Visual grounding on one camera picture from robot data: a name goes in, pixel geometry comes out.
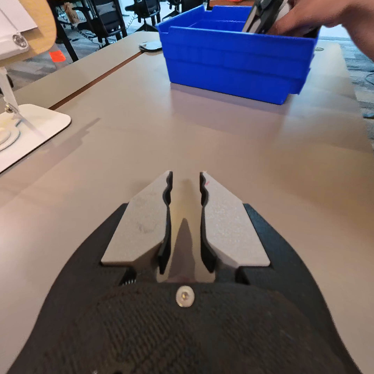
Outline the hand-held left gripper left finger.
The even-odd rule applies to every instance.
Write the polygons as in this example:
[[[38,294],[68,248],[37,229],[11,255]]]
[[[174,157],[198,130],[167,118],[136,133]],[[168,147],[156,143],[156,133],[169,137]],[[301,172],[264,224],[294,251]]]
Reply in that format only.
[[[166,171],[130,199],[101,259],[104,266],[164,274],[171,255],[171,190]]]

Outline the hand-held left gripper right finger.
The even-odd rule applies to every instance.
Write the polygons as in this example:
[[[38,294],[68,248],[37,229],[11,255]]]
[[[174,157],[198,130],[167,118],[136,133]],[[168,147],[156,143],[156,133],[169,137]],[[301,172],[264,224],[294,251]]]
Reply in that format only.
[[[270,259],[241,199],[207,172],[200,173],[199,183],[200,253],[208,272],[268,267]]]

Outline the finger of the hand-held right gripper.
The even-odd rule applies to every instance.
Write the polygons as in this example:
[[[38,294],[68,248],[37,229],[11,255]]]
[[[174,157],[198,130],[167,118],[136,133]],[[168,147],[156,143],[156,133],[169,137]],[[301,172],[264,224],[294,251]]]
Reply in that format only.
[[[256,33],[261,24],[261,17],[263,16],[267,7],[267,0],[256,0],[251,7],[249,16],[242,28],[242,32]]]
[[[276,21],[290,11],[290,4],[287,0],[268,1],[263,7],[263,34],[266,34]]]

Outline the blue plastic bin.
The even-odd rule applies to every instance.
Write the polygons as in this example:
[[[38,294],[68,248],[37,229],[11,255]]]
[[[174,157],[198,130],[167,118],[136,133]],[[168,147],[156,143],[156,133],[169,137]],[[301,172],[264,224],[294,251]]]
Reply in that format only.
[[[157,25],[171,83],[282,105],[306,82],[319,30],[242,32],[250,6],[195,7]]]

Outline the person's right forearm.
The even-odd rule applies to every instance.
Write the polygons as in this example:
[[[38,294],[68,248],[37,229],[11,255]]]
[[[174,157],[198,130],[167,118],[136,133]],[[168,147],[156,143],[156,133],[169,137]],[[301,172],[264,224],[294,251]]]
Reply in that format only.
[[[357,48],[374,60],[374,1],[335,0],[334,21],[330,26],[344,27]]]

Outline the person's right hand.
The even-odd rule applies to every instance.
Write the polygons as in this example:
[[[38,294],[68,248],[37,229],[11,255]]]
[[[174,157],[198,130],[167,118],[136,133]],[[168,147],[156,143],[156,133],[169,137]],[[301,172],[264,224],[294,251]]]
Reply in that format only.
[[[274,23],[268,35],[289,36],[289,31],[299,26],[330,26],[334,21],[333,0],[300,0],[294,1],[291,10]]]

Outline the black office chair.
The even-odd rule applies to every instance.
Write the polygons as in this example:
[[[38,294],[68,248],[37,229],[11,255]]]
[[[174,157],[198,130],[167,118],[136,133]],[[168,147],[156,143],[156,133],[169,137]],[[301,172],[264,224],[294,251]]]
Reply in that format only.
[[[78,24],[79,30],[90,31],[106,45],[111,36],[121,40],[128,35],[118,0],[82,0],[81,5],[86,21]]]
[[[136,32],[158,32],[156,24],[161,22],[161,5],[159,0],[134,0],[133,11],[138,16],[138,22],[144,21],[143,25]]]

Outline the white desk stand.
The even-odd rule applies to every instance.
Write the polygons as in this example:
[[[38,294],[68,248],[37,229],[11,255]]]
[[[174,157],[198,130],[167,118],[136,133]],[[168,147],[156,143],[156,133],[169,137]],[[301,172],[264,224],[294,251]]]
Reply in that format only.
[[[37,105],[18,105],[4,67],[0,84],[5,101],[0,114],[0,172],[3,173],[66,129],[72,119]]]

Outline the wooden board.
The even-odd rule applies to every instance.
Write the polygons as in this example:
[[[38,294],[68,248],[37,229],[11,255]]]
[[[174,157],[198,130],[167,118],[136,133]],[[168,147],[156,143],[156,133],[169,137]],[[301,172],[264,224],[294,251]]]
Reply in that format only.
[[[47,52],[55,43],[56,25],[46,0],[21,0],[20,3],[35,21],[37,28],[23,33],[29,50],[17,56],[17,61],[33,58]]]

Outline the white panel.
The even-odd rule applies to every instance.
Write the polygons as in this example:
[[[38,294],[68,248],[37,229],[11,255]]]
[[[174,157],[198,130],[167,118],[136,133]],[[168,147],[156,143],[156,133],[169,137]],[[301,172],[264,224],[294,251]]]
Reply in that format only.
[[[30,49],[23,33],[37,29],[33,18],[18,0],[0,1],[0,59],[8,59]]]

